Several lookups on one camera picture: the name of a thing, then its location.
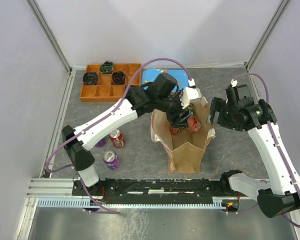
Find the red coke can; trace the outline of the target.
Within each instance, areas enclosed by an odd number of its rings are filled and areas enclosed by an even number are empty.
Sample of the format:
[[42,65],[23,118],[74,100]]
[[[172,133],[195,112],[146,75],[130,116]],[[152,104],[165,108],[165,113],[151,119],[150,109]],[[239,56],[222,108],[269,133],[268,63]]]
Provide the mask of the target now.
[[182,132],[182,128],[179,128],[179,127],[170,127],[169,131],[170,131],[170,133],[173,136],[177,136],[177,135],[179,135]]
[[118,128],[109,133],[109,139],[116,148],[122,148],[125,144],[123,133]]
[[201,122],[199,121],[199,119],[193,114],[189,117],[189,119],[187,120],[187,130],[191,133],[191,134],[196,134],[200,129],[201,129]]

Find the brown canvas tote bag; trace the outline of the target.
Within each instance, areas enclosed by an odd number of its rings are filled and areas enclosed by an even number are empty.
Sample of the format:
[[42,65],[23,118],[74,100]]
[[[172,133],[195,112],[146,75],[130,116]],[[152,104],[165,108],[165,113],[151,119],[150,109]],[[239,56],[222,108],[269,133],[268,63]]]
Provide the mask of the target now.
[[195,174],[200,172],[200,165],[206,147],[215,137],[214,125],[208,124],[210,106],[203,96],[194,103],[194,115],[201,123],[197,133],[181,130],[180,134],[171,134],[166,113],[154,110],[151,114],[150,133],[153,142],[159,142],[168,155],[168,173]]

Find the red coke can front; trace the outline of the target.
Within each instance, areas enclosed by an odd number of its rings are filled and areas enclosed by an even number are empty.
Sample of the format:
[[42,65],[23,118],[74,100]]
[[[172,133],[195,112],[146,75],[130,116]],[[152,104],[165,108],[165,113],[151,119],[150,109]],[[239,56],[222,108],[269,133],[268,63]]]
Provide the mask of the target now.
[[122,148],[125,144],[123,133],[118,128],[109,133],[109,139],[116,148]]

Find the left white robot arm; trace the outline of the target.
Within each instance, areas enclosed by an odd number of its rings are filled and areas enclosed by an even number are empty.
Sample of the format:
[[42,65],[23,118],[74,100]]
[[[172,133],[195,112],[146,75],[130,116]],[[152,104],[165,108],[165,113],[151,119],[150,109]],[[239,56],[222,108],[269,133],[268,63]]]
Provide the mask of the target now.
[[129,87],[125,97],[89,122],[75,128],[67,125],[62,129],[64,149],[84,182],[83,189],[89,195],[96,195],[101,189],[94,167],[95,158],[90,150],[103,137],[154,110],[166,113],[174,128],[189,126],[189,118],[193,113],[188,106],[200,100],[202,95],[193,79],[189,80],[187,87],[174,92],[177,87],[177,80],[173,76],[161,73],[153,82]]

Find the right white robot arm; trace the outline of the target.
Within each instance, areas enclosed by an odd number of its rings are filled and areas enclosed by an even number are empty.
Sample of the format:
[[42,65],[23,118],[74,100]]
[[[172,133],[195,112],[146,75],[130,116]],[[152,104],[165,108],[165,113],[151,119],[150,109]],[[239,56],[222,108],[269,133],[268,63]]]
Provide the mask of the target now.
[[221,127],[247,132],[262,158],[269,183],[230,170],[221,175],[221,193],[230,196],[240,192],[250,197],[268,218],[299,210],[300,176],[281,140],[273,109],[264,99],[254,102],[246,84],[232,80],[225,91],[227,99],[212,99],[206,122],[216,121]]

